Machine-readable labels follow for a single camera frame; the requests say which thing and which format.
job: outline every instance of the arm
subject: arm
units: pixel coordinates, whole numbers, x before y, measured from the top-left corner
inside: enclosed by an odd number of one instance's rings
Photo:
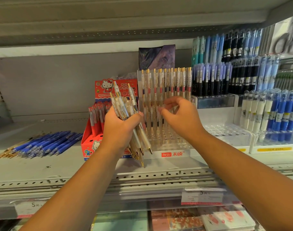
[[[226,183],[266,230],[293,230],[293,180],[210,135],[197,109],[181,97],[165,100],[161,114]],[[176,114],[168,110],[179,105]]]
[[[105,117],[103,140],[95,154],[21,228],[21,231],[88,230],[113,176],[118,159],[142,121],[135,114],[120,120],[114,109]]]

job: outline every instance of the scissors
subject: scissors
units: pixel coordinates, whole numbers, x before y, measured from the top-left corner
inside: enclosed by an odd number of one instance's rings
[[[284,52],[293,54],[293,17],[291,17],[288,32],[282,34],[273,46],[274,54],[282,54]]]

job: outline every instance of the hand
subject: hand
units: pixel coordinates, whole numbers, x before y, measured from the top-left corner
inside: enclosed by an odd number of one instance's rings
[[[117,157],[120,158],[128,147],[133,135],[133,129],[140,122],[143,122],[143,117],[140,113],[136,113],[123,121],[117,117],[114,109],[111,108],[105,116],[103,140],[100,147],[115,152]]]
[[[189,143],[194,141],[201,133],[205,133],[197,108],[188,100],[174,96],[164,101],[165,107],[159,107],[161,115],[174,129],[174,131]],[[174,106],[179,106],[176,114],[169,112]]]

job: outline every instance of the shelf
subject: shelf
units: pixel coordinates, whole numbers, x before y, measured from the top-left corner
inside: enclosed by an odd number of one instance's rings
[[[293,0],[0,0],[0,46],[191,38],[290,16]]]
[[[0,153],[41,131],[83,132],[85,124],[86,119],[10,124],[0,128]],[[251,156],[293,179],[293,152]],[[0,216],[15,216],[12,201],[51,197],[83,163],[79,143],[59,156],[0,159]],[[156,205],[158,209],[161,203],[176,207],[183,188],[223,186],[202,157],[150,159],[145,166],[134,159],[120,159],[99,212],[145,210]]]

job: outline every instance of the metal shelf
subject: metal shelf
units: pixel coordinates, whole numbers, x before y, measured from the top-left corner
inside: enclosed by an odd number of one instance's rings
[[[85,119],[13,123],[0,128],[0,152],[40,131],[83,132],[85,124]],[[251,156],[293,179],[293,152]],[[15,218],[12,201],[51,197],[83,162],[79,143],[59,156],[0,159],[0,217]],[[99,212],[178,207],[183,188],[223,185],[202,157],[150,159],[145,166],[120,159]]]
[[[191,38],[292,15],[293,0],[0,0],[0,46]]]

